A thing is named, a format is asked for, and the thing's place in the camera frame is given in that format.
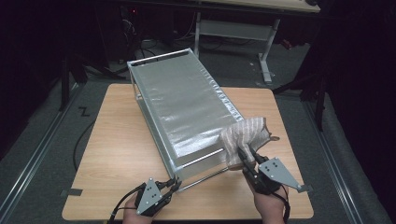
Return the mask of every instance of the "metal stand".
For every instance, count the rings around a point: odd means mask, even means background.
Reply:
[[[242,39],[253,39],[265,41],[266,45],[259,54],[260,66],[265,84],[271,84],[271,73],[268,69],[267,56],[273,44],[280,19],[276,19],[273,26],[252,25],[245,23],[207,21],[201,20],[201,13],[197,13],[195,26],[194,54],[199,58],[199,37],[200,35],[216,35]]]
[[[78,84],[85,84],[88,80],[82,63],[79,63],[78,60],[71,55],[65,55],[62,60],[62,101],[61,107],[59,108],[60,111],[64,111],[70,100],[69,73],[72,74],[74,80]]]

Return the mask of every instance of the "wire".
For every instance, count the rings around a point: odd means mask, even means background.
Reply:
[[[125,20],[125,19],[123,19],[122,21],[125,21],[129,25],[129,28],[128,28],[127,32],[129,32],[129,29],[131,29],[131,27],[134,27],[130,21]]]
[[[279,194],[275,193],[275,192],[272,192],[272,194],[274,196],[276,196],[278,199],[280,199],[280,201],[282,201],[283,204],[285,204],[285,214],[283,215],[283,221],[285,223],[288,223],[289,216],[290,216],[289,194],[288,194],[288,192],[286,191],[286,189],[285,189],[285,187],[283,185],[280,185],[280,186],[282,186],[282,189],[285,190],[286,199],[283,198],[282,196],[280,196]]]
[[[74,147],[74,150],[73,150],[73,165],[74,165],[76,171],[78,170],[77,162],[76,162],[77,146],[78,146],[79,142],[81,141],[82,136],[84,136],[84,134],[91,128],[91,126],[95,122],[96,122],[96,119],[94,119],[93,122],[91,122],[91,124],[84,130],[84,132],[79,136],[79,138],[78,138],[78,140],[77,140],[77,142],[75,144],[75,147]]]
[[[143,51],[143,49],[142,49],[142,48],[140,48],[140,52],[142,52],[142,56],[143,56],[143,58],[146,58],[145,51]]]
[[[224,38],[224,42],[227,43],[227,44],[240,45],[240,46],[248,45],[251,42],[255,42],[252,39],[248,39],[248,40],[244,40],[242,43],[238,43],[238,42],[235,41],[237,39],[239,39],[239,38]]]
[[[206,48],[206,47],[204,47],[202,44],[200,44],[199,46],[200,46],[202,49],[213,50],[213,49],[219,49],[222,45],[223,45],[223,42],[220,41],[219,44],[218,44],[217,46],[215,46],[214,48]]]
[[[150,54],[152,54],[152,56],[156,56],[156,54],[154,52],[152,52],[151,50],[149,50],[149,49],[142,49],[142,50],[145,50],[145,51],[149,52]]]
[[[146,187],[146,183],[141,184],[140,186],[136,187],[135,189],[129,191],[127,194],[125,194],[121,200],[117,203],[116,207],[114,208],[113,212],[111,213],[110,219],[108,220],[109,224],[112,224],[114,222],[114,218],[116,217],[117,212],[120,209],[133,209],[133,208],[129,208],[129,207],[123,207],[123,208],[119,208],[120,205],[122,204],[123,201],[125,201],[125,199],[127,199],[130,195],[134,194],[135,192],[143,189]]]
[[[194,12],[194,14],[192,15],[192,20],[191,20],[190,28],[189,28],[189,30],[186,32],[186,34],[184,34],[181,38],[178,38],[178,39],[175,39],[175,40],[184,40],[184,39],[188,39],[188,38],[194,36],[194,35],[190,35],[190,36],[187,36],[187,35],[189,35],[190,32],[191,32],[191,30],[192,30],[192,26],[194,25],[194,22],[195,22],[195,15],[196,15],[196,12]]]

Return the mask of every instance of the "wooden table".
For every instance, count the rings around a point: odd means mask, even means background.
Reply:
[[[280,140],[259,150],[270,159],[278,156],[303,184],[274,95],[266,89],[223,88],[245,118],[267,118],[267,127]],[[169,179],[143,115],[134,99],[132,85],[112,84],[93,127],[63,218],[107,220],[117,202],[150,177]],[[307,193],[290,189],[291,218],[311,218]],[[116,219],[122,218],[122,210]],[[228,171],[174,194],[156,220],[257,219],[253,197],[240,171]]]

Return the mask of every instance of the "black cable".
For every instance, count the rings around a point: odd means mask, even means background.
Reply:
[[[202,48],[202,49],[208,49],[208,50],[218,49],[218,48],[220,48],[222,45],[223,45],[223,41],[220,41],[219,44],[218,44],[217,46],[215,46],[214,48],[207,48],[207,47],[204,47],[202,44],[199,44],[200,48]]]
[[[110,219],[108,220],[108,224],[112,224],[114,222],[114,218],[116,218],[116,214],[117,212],[120,210],[120,205],[123,203],[123,201],[125,201],[125,199],[127,199],[129,196],[131,196],[132,194],[134,194],[135,192],[144,189],[146,187],[146,183],[141,184],[140,186],[136,187],[135,189],[129,191],[127,194],[125,194],[121,200],[117,203],[116,207],[114,207],[113,212],[111,213]]]
[[[196,16],[196,12],[194,12],[194,14],[192,15],[190,28],[189,28],[189,30],[186,32],[186,34],[184,34],[184,35],[183,35],[182,37],[180,37],[180,38],[175,39],[175,41],[184,40],[184,39],[188,39],[188,38],[190,38],[190,37],[192,37],[192,36],[195,36],[195,35],[190,35],[190,36],[188,36],[188,35],[190,34],[191,30],[192,30],[193,25],[194,25],[195,16]]]
[[[142,52],[142,56],[143,56],[143,58],[146,58],[145,51],[143,51],[143,49],[142,49],[142,48],[140,48],[140,52]]]
[[[157,56],[154,52],[152,52],[152,51],[149,50],[149,49],[142,49],[142,50],[145,50],[145,51],[149,52],[150,54],[152,54],[152,56]]]
[[[285,190],[286,199],[283,198],[282,196],[280,196],[279,194],[275,193],[275,192],[272,192],[272,194],[273,194],[274,196],[276,196],[280,201],[282,201],[283,204],[285,204],[285,214],[283,215],[283,221],[284,221],[285,223],[288,223],[289,216],[290,216],[289,194],[288,194],[288,192],[286,191],[285,187],[283,187],[283,185],[281,185],[281,186],[282,186],[282,189]]]
[[[78,138],[78,140],[77,140],[77,142],[76,142],[76,144],[75,144],[75,147],[74,147],[74,150],[73,150],[73,165],[74,165],[76,171],[77,171],[77,169],[78,169],[78,168],[77,168],[77,162],[76,162],[77,146],[78,146],[79,142],[81,141],[82,136],[84,136],[84,134],[91,128],[91,126],[92,126],[95,122],[96,122],[96,119],[94,119],[93,122],[91,122],[91,124],[84,130],[84,132],[79,136],[79,138]]]
[[[181,47],[191,47],[194,44],[194,40],[190,40],[189,41],[189,39],[191,39],[192,37],[195,37],[195,35],[189,36],[188,38],[186,37],[184,39],[175,40],[174,43],[176,45],[181,46]]]
[[[235,41],[236,39],[237,39],[237,38],[224,38],[223,41],[224,41],[225,43],[227,43],[227,44],[238,45],[238,46],[245,46],[245,45],[253,44],[254,42],[256,42],[256,41],[253,40],[253,39],[248,39],[248,40],[244,39],[242,43],[238,43],[238,42]]]

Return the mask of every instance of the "metal bar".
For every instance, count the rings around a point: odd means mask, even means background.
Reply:
[[[189,184],[189,185],[187,185],[187,186],[185,186],[185,187],[179,189],[178,192],[183,191],[183,190],[185,190],[185,189],[189,189],[189,188],[191,188],[191,187],[193,187],[193,186],[195,186],[195,185],[197,185],[197,184],[199,184],[199,183],[201,183],[201,182],[206,181],[206,180],[207,180],[208,178],[210,178],[210,177],[213,177],[213,176],[215,176],[215,175],[222,174],[222,173],[224,173],[224,172],[226,172],[226,171],[228,171],[228,167],[223,168],[222,170],[219,170],[219,171],[215,172],[214,174],[211,174],[211,175],[205,176],[204,178],[201,178],[201,179],[199,179],[199,180],[196,180],[196,181],[194,181],[193,183],[191,183],[191,184]]]
[[[329,144],[327,143],[326,137],[323,132],[318,130],[318,126],[315,122],[315,115],[313,108],[310,106],[308,102],[302,102],[305,113],[308,115],[310,123],[312,127],[315,129],[315,133],[317,134],[317,138],[321,144],[321,152],[323,153],[323,157],[329,168],[329,173],[332,177],[332,181],[335,185],[335,188],[338,192],[340,200],[346,210],[346,214],[351,223],[363,223],[361,219],[361,215],[359,214],[359,209],[357,208],[355,202],[353,201],[353,197],[350,193],[349,187],[347,186],[346,181],[344,180],[340,169],[338,168],[337,162],[335,161],[334,156],[332,155],[332,151],[330,149]]]
[[[50,143],[53,139],[53,136],[56,134],[59,129],[60,124],[62,123],[64,116],[70,108],[70,105],[73,104],[74,100],[80,94],[83,85],[75,84],[73,86],[73,93],[71,100],[68,102],[68,105],[64,108],[64,110],[59,111],[54,121],[49,126],[49,129],[44,134],[44,137],[38,144],[37,148],[31,159],[27,162],[20,176],[18,177],[14,187],[9,192],[6,199],[3,201],[0,207],[0,223],[7,223],[8,219],[11,217],[12,211],[17,206],[21,196],[29,186],[30,181],[35,176],[35,172],[40,166],[41,162],[44,160],[48,150],[50,149]]]
[[[199,58],[199,35],[201,34],[201,12],[197,13],[195,23],[194,54]]]
[[[228,21],[201,20],[201,35],[216,35],[267,41],[271,35],[275,36],[275,33],[276,30],[274,31],[274,28],[271,26]]]
[[[279,26],[279,23],[280,23],[280,19],[277,19],[274,21],[273,27],[270,31],[270,34],[268,35],[268,38],[267,38],[267,44],[265,45],[264,52],[260,55],[260,61],[267,60],[271,46],[274,42],[274,38],[275,38],[277,27]]]
[[[140,63],[146,63],[146,62],[154,61],[154,60],[157,60],[157,59],[167,58],[167,57],[170,57],[170,56],[175,56],[175,55],[183,54],[183,53],[189,53],[189,49],[182,49],[182,50],[173,51],[173,52],[170,52],[170,53],[165,53],[165,54],[161,54],[161,55],[152,56],[152,57],[145,58],[145,59],[139,59],[139,60],[135,60],[135,61],[130,61],[130,62],[128,62],[128,65],[136,66],[136,65],[139,65]]]
[[[191,166],[191,165],[195,164],[196,162],[202,161],[202,160],[204,160],[204,159],[206,159],[206,158],[208,158],[208,157],[211,157],[211,156],[213,156],[213,155],[215,155],[215,154],[217,154],[217,153],[220,153],[220,152],[223,151],[223,150],[224,150],[224,149],[221,148],[221,149],[216,150],[216,151],[214,151],[214,152],[211,152],[211,153],[209,153],[209,154],[207,154],[207,155],[204,155],[204,156],[201,157],[201,158],[198,158],[198,159],[196,159],[196,160],[187,162],[186,164],[181,165],[181,168],[186,168],[186,167],[188,167],[188,166]]]

